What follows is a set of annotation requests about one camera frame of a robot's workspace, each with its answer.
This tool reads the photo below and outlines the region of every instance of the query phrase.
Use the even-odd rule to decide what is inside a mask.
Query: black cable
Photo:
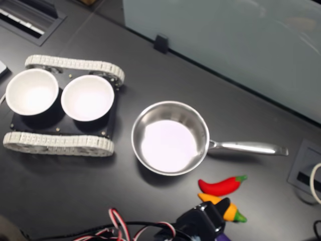
[[[314,224],[313,224],[313,231],[314,231],[314,233],[315,233],[315,236],[316,236],[317,240],[318,240],[318,241],[321,241],[321,237],[320,237],[319,233],[317,232],[317,228],[316,228],[316,225],[317,225],[319,222],[321,223],[321,220],[317,220],[317,221],[314,222]]]
[[[154,226],[154,227],[161,227],[161,228],[168,228],[170,229],[167,225],[162,224],[162,223],[154,223],[154,222],[137,222],[137,221],[132,221],[132,222],[125,222],[127,225],[143,225],[143,226]],[[94,232],[94,231],[98,231],[104,228],[109,228],[109,227],[114,227],[114,225],[112,224],[107,224],[107,225],[102,225],[102,226],[98,226],[98,227],[93,227],[93,228],[89,228],[89,229],[85,229],[83,231],[80,232],[75,232],[75,233],[70,233],[70,234],[65,234],[65,235],[58,235],[58,236],[49,236],[49,237],[42,237],[42,238],[37,238],[37,239],[30,239],[30,241],[45,241],[45,240],[50,240],[50,239],[61,239],[61,238],[69,238],[69,237],[75,237],[75,236],[80,236],[80,235],[84,235],[87,234],[89,232]],[[180,235],[180,237],[183,237],[184,239],[191,241],[192,238],[178,230],[175,229],[176,233]]]

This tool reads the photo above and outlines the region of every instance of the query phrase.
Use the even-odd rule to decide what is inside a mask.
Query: saucepan handle
[[[209,150],[229,149],[257,154],[287,156],[288,149],[274,144],[261,142],[215,142],[210,140]]]

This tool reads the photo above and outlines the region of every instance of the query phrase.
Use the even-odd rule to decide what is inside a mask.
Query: pepper toy
[[[199,193],[198,196],[203,202],[210,201],[213,204],[216,204],[222,200],[220,197],[216,197],[216,196],[205,194],[205,193]],[[223,218],[225,221],[233,221],[233,222],[246,222],[247,221],[246,217],[244,217],[239,212],[236,205],[233,203],[230,204],[229,208],[224,213]]]
[[[225,179],[224,181],[212,184],[204,182],[202,179],[200,179],[199,187],[204,193],[211,194],[214,196],[223,196],[234,192],[246,179],[247,175],[243,175],[237,177],[230,177],[228,179]]]

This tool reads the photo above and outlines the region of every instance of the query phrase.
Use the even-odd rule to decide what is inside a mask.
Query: red chili pepper
[[[227,195],[231,192],[234,192],[241,183],[247,179],[247,175],[237,176],[237,177],[230,177],[224,181],[218,183],[207,183],[203,180],[199,180],[199,187],[202,192],[211,194],[214,196],[223,196]]]

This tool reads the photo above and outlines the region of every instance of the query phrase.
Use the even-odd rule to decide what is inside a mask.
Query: stainless steel saucepan
[[[176,101],[159,102],[146,108],[133,125],[131,143],[144,166],[167,176],[192,171],[207,152],[214,149],[288,155],[287,148],[273,144],[212,141],[201,115]]]

